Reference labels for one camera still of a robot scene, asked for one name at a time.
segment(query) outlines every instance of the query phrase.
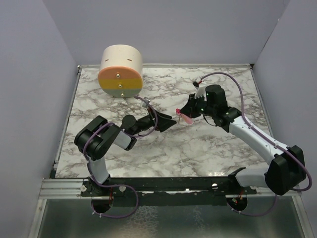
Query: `white marble tabletop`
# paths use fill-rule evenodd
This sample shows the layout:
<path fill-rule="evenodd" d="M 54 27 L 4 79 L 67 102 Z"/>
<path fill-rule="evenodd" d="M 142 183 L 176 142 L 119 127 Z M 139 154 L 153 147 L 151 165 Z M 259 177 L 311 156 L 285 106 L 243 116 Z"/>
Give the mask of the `white marble tabletop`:
<path fill-rule="evenodd" d="M 268 126 L 249 67 L 162 67 L 143 69 L 141 97 L 161 113 L 178 119 L 176 108 L 182 108 L 190 93 L 192 82 L 199 77 L 222 71 L 234 76 L 244 92 L 245 113 L 260 129 Z M 96 116 L 121 125 L 126 114 L 136 119 L 146 115 L 134 98 L 114 98 L 99 86 L 97 68 L 82 69 L 75 100 L 63 142 L 56 178 L 84 178 L 88 171 L 83 155 L 74 144 L 76 134 Z M 223 75 L 206 79 L 226 91 L 228 105 L 241 108 L 236 85 Z M 112 177 L 188 177 L 223 176 L 239 167 L 264 167 L 264 160 L 239 138 L 222 128 L 208 125 L 202 117 L 193 125 L 181 120 L 163 133 L 158 131 L 138 139 L 130 151 L 112 145 L 106 154 L 106 166 Z"/>

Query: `cylindrical object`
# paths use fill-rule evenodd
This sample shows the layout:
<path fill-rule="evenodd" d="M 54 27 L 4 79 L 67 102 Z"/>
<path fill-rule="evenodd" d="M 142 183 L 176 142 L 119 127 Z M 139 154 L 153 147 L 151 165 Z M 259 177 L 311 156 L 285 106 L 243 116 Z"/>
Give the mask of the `cylindrical object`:
<path fill-rule="evenodd" d="M 114 97 L 133 97 L 143 86 L 142 65 L 142 56 L 136 48 L 109 46 L 101 60 L 98 82 L 106 93 Z"/>

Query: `purple cable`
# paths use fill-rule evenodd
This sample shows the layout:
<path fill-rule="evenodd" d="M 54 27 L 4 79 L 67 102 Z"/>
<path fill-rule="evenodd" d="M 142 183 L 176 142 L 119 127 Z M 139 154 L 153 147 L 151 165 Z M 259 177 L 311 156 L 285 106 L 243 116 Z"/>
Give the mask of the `purple cable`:
<path fill-rule="evenodd" d="M 308 181 L 309 181 L 309 184 L 307 187 L 305 188 L 300 188 L 300 189 L 297 189 L 297 188 L 293 188 L 292 190 L 293 191 L 298 191 L 298 192 L 303 192 L 303 191 L 307 191 L 309 190 L 312 185 L 313 185 L 313 179 L 312 179 L 312 176 L 310 175 L 310 173 L 308 172 L 308 170 L 305 168 L 305 166 L 295 157 L 293 156 L 289 151 L 285 150 L 284 148 L 282 148 L 281 146 L 279 145 L 275 145 L 275 143 L 273 141 L 271 141 L 269 138 L 267 138 L 265 135 L 263 135 L 260 131 L 258 131 L 257 129 L 255 129 L 254 127 L 251 126 L 251 124 L 248 122 L 248 120 L 246 119 L 245 115 L 244 115 L 244 100 L 243 100 L 243 93 L 242 93 L 242 89 L 238 83 L 238 81 L 232 77 L 230 74 L 228 73 L 223 73 L 223 72 L 214 72 L 214 73 L 209 73 L 203 77 L 201 77 L 201 81 L 203 81 L 205 78 L 211 76 L 211 75 L 215 75 L 215 74 L 222 74 L 222 75 L 225 75 L 225 76 L 228 76 L 229 78 L 232 79 L 232 81 L 237 85 L 238 89 L 239 89 L 239 93 L 240 93 L 240 97 L 241 97 L 241 116 L 242 116 L 242 119 L 243 121 L 246 123 L 246 125 L 248 125 L 248 127 L 250 127 L 256 134 L 258 134 L 260 137 L 262 137 L 265 141 L 267 141 L 268 143 L 270 143 L 271 145 L 275 146 L 276 148 L 280 149 L 281 151 L 285 152 L 288 156 L 290 156 L 301 168 L 302 170 L 305 171 L 305 173 L 307 174 L 307 177 L 308 177 Z M 276 201 L 277 201 L 277 196 L 275 198 L 275 202 L 273 204 L 273 206 L 268 210 L 268 212 L 271 212 L 273 210 L 273 208 L 275 207 L 276 205 Z M 251 216 L 251 214 L 244 214 L 244 213 L 240 213 L 242 215 L 246 215 L 246 216 Z"/>
<path fill-rule="evenodd" d="M 134 98 L 139 99 L 139 100 L 143 101 L 144 103 L 146 103 L 146 104 L 150 107 L 150 109 L 153 111 L 154 116 L 155 116 L 155 119 L 156 119 L 156 120 L 155 120 L 155 125 L 154 125 L 153 129 L 150 130 L 147 134 L 139 135 L 139 136 L 134 136 L 134 135 L 129 135 L 129 134 L 126 133 L 127 135 L 129 135 L 129 136 L 131 136 L 131 137 L 140 138 L 140 137 L 144 137 L 144 136 L 149 135 L 150 133 L 152 133 L 152 132 L 155 130 L 155 128 L 156 128 L 157 125 L 158 125 L 158 115 L 156 114 L 156 111 L 154 110 L 154 108 L 153 108 L 150 104 L 148 104 L 148 102 L 145 101 L 143 98 L 138 97 L 138 96 L 134 96 Z M 108 217 L 108 218 L 126 218 L 126 217 L 131 216 L 131 215 L 132 215 L 133 213 L 135 213 L 135 211 L 138 209 L 139 197 L 138 197 L 137 191 L 136 191 L 133 187 L 131 187 L 131 186 L 129 186 L 129 185 L 125 185 L 125 184 L 103 185 L 103 184 L 99 183 L 99 182 L 96 180 L 95 176 L 93 175 L 93 173 L 92 173 L 92 171 L 91 171 L 91 167 L 90 167 L 90 164 L 89 164 L 90 158 L 89 158 L 88 155 L 87 155 L 87 147 L 88 147 L 88 145 L 90 144 L 90 142 L 92 141 L 92 139 L 93 139 L 100 131 L 102 131 L 104 128 L 106 128 L 106 127 L 108 127 L 108 126 L 111 126 L 111 125 L 114 125 L 114 123 L 113 123 L 113 122 L 108 122 L 108 123 L 104 124 L 103 126 L 101 126 L 100 128 L 98 128 L 98 130 L 97 130 L 96 132 L 94 132 L 93 135 L 87 140 L 87 142 L 86 142 L 86 144 L 85 144 L 85 146 L 84 146 L 84 149 L 83 149 L 84 157 L 85 157 L 86 160 L 87 160 L 87 168 L 88 168 L 88 171 L 89 171 L 89 174 L 90 174 L 91 179 L 92 179 L 98 186 L 100 186 L 100 187 L 111 188 L 111 187 L 121 187 L 121 186 L 124 186 L 124 187 L 127 187 L 127 188 L 131 189 L 131 190 L 134 192 L 135 196 L 136 196 L 136 204 L 135 204 L 135 207 L 133 208 L 133 210 L 132 210 L 130 213 L 128 213 L 128 214 L 126 214 L 126 215 L 121 215 L 121 216 L 112 216 L 112 215 L 106 215 L 106 214 L 103 214 L 103 213 L 98 213 L 98 212 L 95 211 L 94 206 L 93 206 L 93 205 L 91 205 L 91 206 L 92 206 L 92 209 L 93 209 L 94 213 L 96 213 L 96 214 L 99 215 L 99 216 Z"/>

